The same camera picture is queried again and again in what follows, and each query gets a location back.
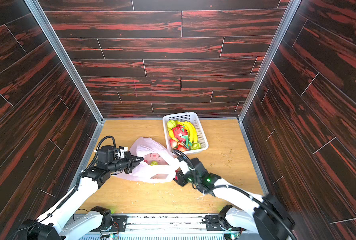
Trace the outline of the pink plastic bag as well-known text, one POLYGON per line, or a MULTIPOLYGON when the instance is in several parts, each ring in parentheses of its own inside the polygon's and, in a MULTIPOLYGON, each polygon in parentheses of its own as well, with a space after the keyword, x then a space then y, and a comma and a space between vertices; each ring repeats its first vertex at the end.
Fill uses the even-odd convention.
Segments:
POLYGON ((176 177, 179 160, 173 156, 163 145, 151 138, 138 138, 130 148, 132 155, 143 157, 142 161, 133 172, 126 175, 121 173, 117 178, 145 182, 151 184, 168 183, 176 177), (152 161, 157 161, 158 166, 151 166, 152 161))

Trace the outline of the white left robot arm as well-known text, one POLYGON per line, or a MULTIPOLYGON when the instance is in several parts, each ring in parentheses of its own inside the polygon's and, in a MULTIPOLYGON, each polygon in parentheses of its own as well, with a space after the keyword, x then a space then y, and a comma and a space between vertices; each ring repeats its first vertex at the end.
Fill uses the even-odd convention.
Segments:
POLYGON ((26 220, 10 238, 12 240, 77 240, 92 230, 117 231, 111 211, 94 207, 68 224, 79 207, 114 175, 131 173, 144 158, 125 152, 125 156, 107 163, 94 163, 84 170, 72 190, 36 220, 26 220))

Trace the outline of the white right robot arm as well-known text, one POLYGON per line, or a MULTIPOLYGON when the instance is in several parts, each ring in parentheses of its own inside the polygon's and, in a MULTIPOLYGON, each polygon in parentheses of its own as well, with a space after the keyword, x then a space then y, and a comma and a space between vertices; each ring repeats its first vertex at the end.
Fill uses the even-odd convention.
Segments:
POLYGON ((283 204, 273 195, 252 194, 228 183, 222 177, 209 173, 199 159, 182 155, 177 158, 175 181, 180 186, 192 184, 203 195, 230 203, 218 214, 219 224, 229 230, 233 227, 259 234, 263 240, 295 240, 295 221, 283 204))

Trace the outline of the green fake pear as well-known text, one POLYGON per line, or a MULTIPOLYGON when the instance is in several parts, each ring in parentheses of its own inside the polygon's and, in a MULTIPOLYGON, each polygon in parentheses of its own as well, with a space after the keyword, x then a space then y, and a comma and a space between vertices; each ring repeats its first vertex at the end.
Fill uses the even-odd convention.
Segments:
POLYGON ((191 150, 199 150, 199 149, 201 149, 201 144, 200 143, 198 143, 198 142, 192 143, 191 150))

